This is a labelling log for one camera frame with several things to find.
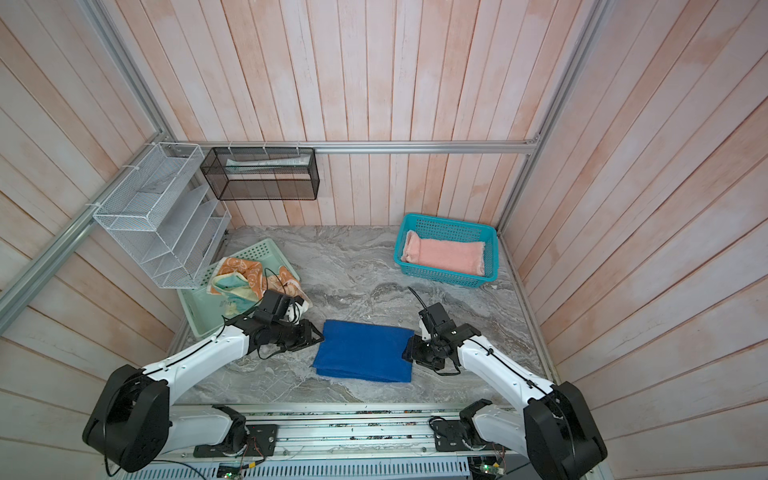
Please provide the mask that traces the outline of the blue towel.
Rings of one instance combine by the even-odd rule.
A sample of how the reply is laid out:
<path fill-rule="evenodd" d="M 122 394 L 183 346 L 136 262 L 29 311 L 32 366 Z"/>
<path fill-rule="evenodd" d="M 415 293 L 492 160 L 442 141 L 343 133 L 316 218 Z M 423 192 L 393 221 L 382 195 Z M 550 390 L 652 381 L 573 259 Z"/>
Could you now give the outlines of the blue towel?
<path fill-rule="evenodd" d="M 412 363 L 403 359 L 410 329 L 326 320 L 324 341 L 313 362 L 324 377 L 382 383 L 410 383 Z"/>

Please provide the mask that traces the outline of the pink towel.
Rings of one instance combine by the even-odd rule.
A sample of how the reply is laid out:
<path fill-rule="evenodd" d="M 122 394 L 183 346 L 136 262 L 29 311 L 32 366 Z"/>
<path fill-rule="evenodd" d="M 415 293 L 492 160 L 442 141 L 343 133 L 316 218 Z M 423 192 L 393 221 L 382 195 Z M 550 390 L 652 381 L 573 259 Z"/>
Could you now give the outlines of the pink towel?
<path fill-rule="evenodd" d="M 466 275 L 485 275 L 485 243 L 427 239 L 409 230 L 400 260 Z"/>

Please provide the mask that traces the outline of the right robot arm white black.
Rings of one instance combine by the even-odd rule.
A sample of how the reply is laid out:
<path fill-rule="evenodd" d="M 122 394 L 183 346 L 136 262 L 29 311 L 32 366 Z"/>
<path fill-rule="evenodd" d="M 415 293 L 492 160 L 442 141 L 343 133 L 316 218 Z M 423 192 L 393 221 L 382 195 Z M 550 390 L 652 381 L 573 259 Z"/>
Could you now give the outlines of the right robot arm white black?
<path fill-rule="evenodd" d="M 477 375 L 507 401 L 502 408 L 480 399 L 456 420 L 429 420 L 440 451 L 503 447 L 525 456 L 542 479 L 580 479 L 604 461 L 607 447 L 581 391 L 555 384 L 503 354 L 481 332 L 456 324 L 442 304 L 423 308 L 420 333 L 408 342 L 406 361 L 446 375 Z"/>

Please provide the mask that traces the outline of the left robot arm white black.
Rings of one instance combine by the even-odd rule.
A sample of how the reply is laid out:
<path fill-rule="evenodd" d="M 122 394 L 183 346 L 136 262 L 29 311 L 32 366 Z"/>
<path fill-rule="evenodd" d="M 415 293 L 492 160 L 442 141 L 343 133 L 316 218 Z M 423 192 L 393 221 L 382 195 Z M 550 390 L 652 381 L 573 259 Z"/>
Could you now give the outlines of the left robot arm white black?
<path fill-rule="evenodd" d="M 188 447 L 209 445 L 225 456 L 248 448 L 246 418 L 226 405 L 175 414 L 176 401 L 220 368 L 264 346 L 276 353 L 303 350 L 323 341 L 304 314 L 308 300 L 268 290 L 256 305 L 181 352 L 137 368 L 124 365 L 108 378 L 87 420 L 83 442 L 106 465 L 133 473 L 158 456 Z"/>

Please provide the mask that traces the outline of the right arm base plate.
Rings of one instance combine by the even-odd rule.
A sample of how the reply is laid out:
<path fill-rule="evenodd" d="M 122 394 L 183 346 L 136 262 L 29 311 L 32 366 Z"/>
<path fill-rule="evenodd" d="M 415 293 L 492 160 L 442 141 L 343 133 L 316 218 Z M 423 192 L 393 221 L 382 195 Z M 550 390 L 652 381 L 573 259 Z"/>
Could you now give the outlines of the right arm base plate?
<path fill-rule="evenodd" d="M 483 440 L 475 429 L 463 420 L 447 420 L 433 416 L 428 420 L 438 452 L 505 451 L 500 444 Z"/>

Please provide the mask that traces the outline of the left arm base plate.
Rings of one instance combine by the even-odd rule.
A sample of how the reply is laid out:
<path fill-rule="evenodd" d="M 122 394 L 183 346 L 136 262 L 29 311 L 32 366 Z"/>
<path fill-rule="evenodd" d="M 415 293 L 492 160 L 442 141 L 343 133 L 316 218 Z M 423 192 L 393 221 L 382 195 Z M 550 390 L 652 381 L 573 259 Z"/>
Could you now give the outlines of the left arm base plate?
<path fill-rule="evenodd" d="M 194 458 L 256 456 L 266 458 L 274 455 L 279 427 L 277 424 L 252 424 L 237 427 L 216 445 L 198 445 L 193 450 Z"/>

